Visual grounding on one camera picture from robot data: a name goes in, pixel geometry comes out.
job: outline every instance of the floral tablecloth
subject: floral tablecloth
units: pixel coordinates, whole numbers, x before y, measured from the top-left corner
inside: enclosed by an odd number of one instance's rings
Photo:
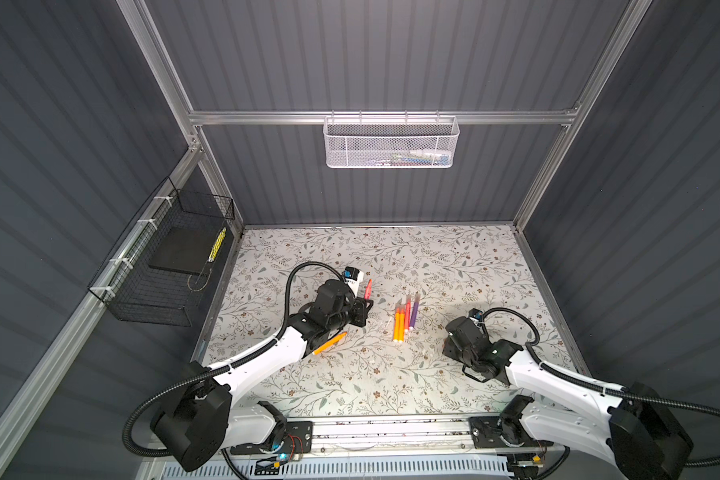
[[[270,376],[243,404],[270,401],[287,416],[346,416],[501,410],[515,394],[496,380],[478,383],[442,355],[445,325],[471,308],[507,306],[536,322],[543,359],[572,368],[570,357],[508,226],[248,230],[206,353],[205,364],[237,354],[276,330],[291,269],[318,260],[373,278],[375,306],[365,328]],[[291,312],[314,300],[330,273],[302,270]],[[416,329],[392,341],[394,306],[421,293]],[[518,343],[528,327],[499,313],[492,340]]]

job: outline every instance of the gray wall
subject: gray wall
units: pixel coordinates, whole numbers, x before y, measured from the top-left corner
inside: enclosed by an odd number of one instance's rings
[[[0,2],[0,414],[185,150],[114,1]],[[116,427],[194,335],[106,316],[5,477],[130,474]]]
[[[147,4],[196,110],[547,110],[626,1]],[[463,126],[452,168],[415,173],[331,170],[317,127],[206,131],[247,224],[320,224],[512,220],[555,127]]]
[[[653,4],[526,233],[595,375],[720,408],[720,2]]]

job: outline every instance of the floral patterned surface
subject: floral patterned surface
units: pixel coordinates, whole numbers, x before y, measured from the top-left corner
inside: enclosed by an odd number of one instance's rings
[[[375,301],[365,328],[260,383],[242,404],[270,401],[287,416],[346,416],[501,410],[514,396],[496,380],[478,383],[443,356],[445,325],[471,308],[506,306],[534,321],[540,356],[572,368],[547,307],[508,226],[248,230],[235,264],[205,363],[231,357],[279,327],[291,269],[318,260],[373,278]],[[292,286],[291,312],[314,300],[330,273],[308,267]],[[392,341],[394,306],[421,293],[416,329]],[[492,340],[518,343],[530,329],[497,313]]]

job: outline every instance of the black wire basket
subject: black wire basket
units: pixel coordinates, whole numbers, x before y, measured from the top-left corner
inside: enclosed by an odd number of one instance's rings
[[[123,254],[113,258],[113,247],[88,290],[118,320],[204,322],[234,242],[233,220],[231,198],[174,189],[152,219],[140,220],[140,232]],[[184,258],[188,250],[194,255]],[[171,264],[176,258],[183,263]],[[113,262],[114,273],[102,284],[100,274]]]

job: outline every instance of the purple marker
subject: purple marker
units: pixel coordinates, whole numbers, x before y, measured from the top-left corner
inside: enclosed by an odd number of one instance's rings
[[[416,313],[418,313],[418,302],[421,299],[422,298],[419,296],[418,292],[416,292],[416,300],[414,301],[413,310],[411,312],[411,323],[408,325],[409,330],[413,330],[413,327],[416,326]]]

